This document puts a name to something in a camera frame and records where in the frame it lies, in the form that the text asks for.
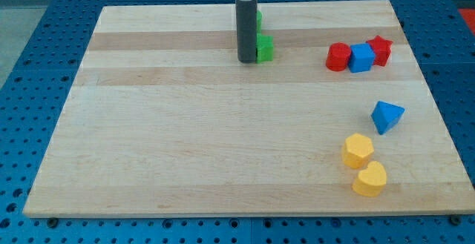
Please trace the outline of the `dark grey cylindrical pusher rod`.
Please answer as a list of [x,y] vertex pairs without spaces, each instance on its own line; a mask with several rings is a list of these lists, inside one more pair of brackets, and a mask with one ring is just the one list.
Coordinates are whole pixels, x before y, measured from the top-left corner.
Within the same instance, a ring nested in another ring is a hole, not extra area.
[[237,57],[242,63],[257,58],[257,0],[235,0]]

